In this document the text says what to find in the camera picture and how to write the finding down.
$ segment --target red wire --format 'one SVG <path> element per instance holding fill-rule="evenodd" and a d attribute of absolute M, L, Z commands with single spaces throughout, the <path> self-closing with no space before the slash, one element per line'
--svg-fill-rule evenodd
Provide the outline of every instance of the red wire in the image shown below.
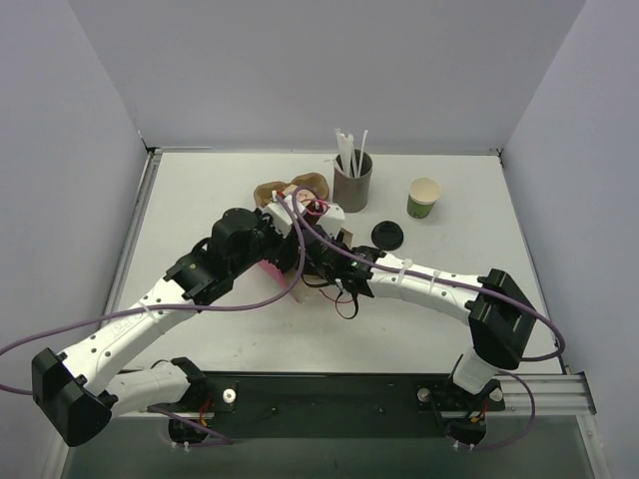
<path fill-rule="evenodd" d="M 337 304 L 349 304 L 350 302 L 352 302 L 352 298 L 351 298 L 351 299 L 349 299 L 348 301 L 346 301 L 346 300 L 342 300 L 342 301 L 338 300 L 338 301 L 335 301 L 335 299 L 334 299 L 333 297 L 330 297 L 328 294 L 326 294 L 326 293 L 323 291 L 323 289 L 320 289 L 320 290 L 319 290 L 319 292 L 321 293 L 321 295 L 322 295 L 323 297 L 325 297 L 325 298 L 326 298 L 326 299 L 328 299 L 329 301 L 336 302 Z"/>
<path fill-rule="evenodd" d="M 320 205 L 324 206 L 323 212 L 312 212 L 311 210 L 307 209 L 307 213 L 313 217 L 321 217 L 323 216 L 327 211 L 328 211 L 328 202 L 324 201 L 324 200 L 320 200 L 319 198 L 306 198 L 305 200 L 302 200 L 300 203 L 303 202 L 318 202 Z"/>

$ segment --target white table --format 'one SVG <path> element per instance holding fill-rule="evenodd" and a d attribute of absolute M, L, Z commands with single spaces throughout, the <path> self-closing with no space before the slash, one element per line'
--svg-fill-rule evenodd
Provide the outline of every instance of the white table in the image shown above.
<path fill-rule="evenodd" d="M 225 210 L 253 209 L 256 185 L 319 172 L 332 183 L 330 154 L 165 153 L 120 307 L 136 302 L 176 259 L 201 238 Z M 496 157 L 373 155 L 367 207 L 346 216 L 353 244 L 370 244 L 371 229 L 393 220 L 404 230 L 396 255 L 460 273 L 510 272 L 535 307 L 542 307 L 524 241 Z M 442 197 L 422 221 L 405 212 L 407 188 L 428 176 Z M 278 285 L 257 267 L 247 271 L 217 304 L 243 304 L 276 294 Z M 470 345 L 456 320 L 412 304 L 362 297 L 359 316 L 337 315 L 319 294 L 304 304 L 285 297 L 251 312 L 202 313 L 183 323 L 131 363 L 188 356 L 205 370 L 307 372 L 449 372 Z M 537 322 L 526 355 L 554 348 Z M 557 359 L 524 363 L 527 373 L 560 373 Z"/>

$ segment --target gray wall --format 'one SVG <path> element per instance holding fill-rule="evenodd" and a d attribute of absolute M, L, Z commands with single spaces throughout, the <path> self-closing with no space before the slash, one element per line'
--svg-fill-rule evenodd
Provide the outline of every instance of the gray wall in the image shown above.
<path fill-rule="evenodd" d="M 64 0 L 0 4 L 0 342 L 98 313 L 146 152 Z M 79 333 L 2 357 L 0 381 L 30 385 L 30 359 Z M 40 477 L 53 428 L 31 398 L 0 392 L 2 477 Z"/>
<path fill-rule="evenodd" d="M 614 477 L 639 477 L 639 3 L 589 0 L 526 110 L 506 175 Z"/>
<path fill-rule="evenodd" d="M 70 0 L 148 145 L 503 147 L 583 0 Z"/>

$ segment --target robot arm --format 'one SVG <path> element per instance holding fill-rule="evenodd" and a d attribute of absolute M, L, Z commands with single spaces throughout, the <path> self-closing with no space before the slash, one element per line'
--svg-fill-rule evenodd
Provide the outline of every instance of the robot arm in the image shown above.
<path fill-rule="evenodd" d="M 291 197 L 285 201 L 292 204 Z M 529 304 L 510 276 L 497 270 L 487 277 L 435 271 L 368 246 L 350 249 L 341 242 L 343 218 L 337 206 L 320 217 L 307 215 L 313 228 L 340 249 L 400 272 L 372 269 L 305 235 L 305 273 L 338 284 L 354 297 L 397 298 L 436 309 L 469 325 L 474 347 L 463 355 L 452 379 L 471 394 L 482 391 L 498 368 L 517 367 L 534 318 L 481 293 L 406 273 L 421 271 L 474 286 L 494 287 Z M 295 267 L 299 249 L 293 219 L 281 204 L 273 202 L 255 212 L 228 210 L 214 224 L 211 237 L 181 257 L 132 306 L 139 312 L 111 322 L 58 354 L 50 349 L 39 353 L 32 361 L 34 400 L 67 444 L 75 446 L 98 434 L 113 416 L 152 404 L 180 402 L 187 391 L 191 398 L 206 397 L 204 374 L 186 358 L 162 362 L 149 370 L 121 371 L 161 335 L 196 314 L 198 305 L 211 304 L 229 292 L 235 278 L 249 267 L 267 260 L 286 271 Z M 158 304 L 167 309 L 157 309 Z"/>

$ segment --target paper cup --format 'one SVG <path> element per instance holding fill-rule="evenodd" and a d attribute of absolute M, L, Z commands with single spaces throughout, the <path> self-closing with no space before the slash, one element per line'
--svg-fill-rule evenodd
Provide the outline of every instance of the paper cup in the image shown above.
<path fill-rule="evenodd" d="M 406 210 L 413 218 L 426 218 L 441 195 L 439 183 L 430 178 L 413 180 L 408 191 L 408 206 Z"/>

